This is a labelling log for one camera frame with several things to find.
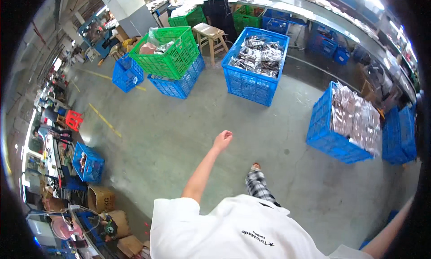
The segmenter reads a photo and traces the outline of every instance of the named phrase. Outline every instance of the pillar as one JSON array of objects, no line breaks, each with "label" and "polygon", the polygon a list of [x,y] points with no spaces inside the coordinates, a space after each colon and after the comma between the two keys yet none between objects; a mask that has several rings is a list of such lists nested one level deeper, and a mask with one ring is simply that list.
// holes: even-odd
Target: pillar
[{"label": "pillar", "polygon": [[144,36],[156,20],[144,0],[102,0],[129,37]]},{"label": "pillar", "polygon": [[84,20],[84,18],[81,16],[81,14],[79,14],[79,12],[77,11],[77,12],[75,12],[75,16],[76,16],[76,18],[78,19],[78,21],[79,21],[79,23],[82,25],[82,24],[84,24],[84,22],[85,22],[85,20]]},{"label": "pillar", "polygon": [[78,34],[78,29],[71,21],[68,21],[63,25],[63,30],[71,39],[75,40],[77,45],[82,45],[82,43],[84,43],[82,36]]}]

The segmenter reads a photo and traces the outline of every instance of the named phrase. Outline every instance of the plaid pants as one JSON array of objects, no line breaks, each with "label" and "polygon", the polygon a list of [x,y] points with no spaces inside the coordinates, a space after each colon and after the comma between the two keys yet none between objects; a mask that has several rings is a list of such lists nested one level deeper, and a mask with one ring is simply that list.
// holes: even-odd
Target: plaid pants
[{"label": "plaid pants", "polygon": [[266,187],[265,176],[261,170],[254,170],[247,174],[245,178],[245,185],[247,186],[247,192],[252,197],[257,197],[269,202],[272,202],[276,206],[281,206],[275,200],[275,197]]}]

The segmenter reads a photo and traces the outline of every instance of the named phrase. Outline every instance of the workbench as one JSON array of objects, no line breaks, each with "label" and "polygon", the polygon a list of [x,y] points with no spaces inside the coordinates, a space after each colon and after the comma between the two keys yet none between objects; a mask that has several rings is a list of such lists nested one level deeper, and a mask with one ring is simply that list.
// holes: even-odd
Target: workbench
[{"label": "workbench", "polygon": [[[386,69],[386,72],[394,76],[387,66],[388,58],[387,51],[384,46],[379,42],[378,37],[373,38],[365,33],[360,27],[353,24],[343,16],[332,12],[317,3],[309,0],[228,0],[234,6],[252,5],[255,7],[276,9],[286,13],[292,13],[307,18],[312,22],[328,26],[334,31],[352,39],[358,45],[363,47],[370,55],[370,57],[380,62]],[[414,91],[413,83],[408,77],[402,75],[400,80],[400,87],[412,103],[416,102],[416,92]]]}]

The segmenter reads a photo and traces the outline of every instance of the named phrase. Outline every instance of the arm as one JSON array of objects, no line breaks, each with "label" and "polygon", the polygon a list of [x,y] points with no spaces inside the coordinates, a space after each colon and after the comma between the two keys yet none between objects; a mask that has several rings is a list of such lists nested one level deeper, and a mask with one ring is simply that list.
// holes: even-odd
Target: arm
[{"label": "arm", "polygon": [[412,201],[413,198],[410,198],[391,222],[362,249],[363,252],[368,253],[374,259],[380,259],[383,257],[404,223],[407,213],[410,210],[410,206],[412,205]]},{"label": "arm", "polygon": [[200,198],[208,182],[209,174],[213,169],[218,155],[229,145],[232,140],[232,132],[224,130],[214,141],[213,147],[200,162],[193,175],[188,180],[181,197],[190,197],[200,203]]}]

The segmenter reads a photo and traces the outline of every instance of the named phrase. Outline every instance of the plastic bag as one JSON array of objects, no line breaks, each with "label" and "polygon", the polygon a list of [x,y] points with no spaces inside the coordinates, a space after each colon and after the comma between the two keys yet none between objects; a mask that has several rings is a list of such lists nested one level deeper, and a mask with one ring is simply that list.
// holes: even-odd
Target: plastic bag
[{"label": "plastic bag", "polygon": [[229,65],[276,79],[283,51],[278,49],[278,42],[269,39],[256,35],[246,37],[238,56],[231,58]]},{"label": "plastic bag", "polygon": [[341,83],[332,93],[331,129],[373,156],[379,156],[382,144],[379,112]]},{"label": "plastic bag", "polygon": [[147,38],[147,42],[150,42],[151,44],[153,44],[154,46],[160,46],[160,42],[156,39],[156,31],[158,30],[158,27],[151,27],[148,31],[148,38]]}]

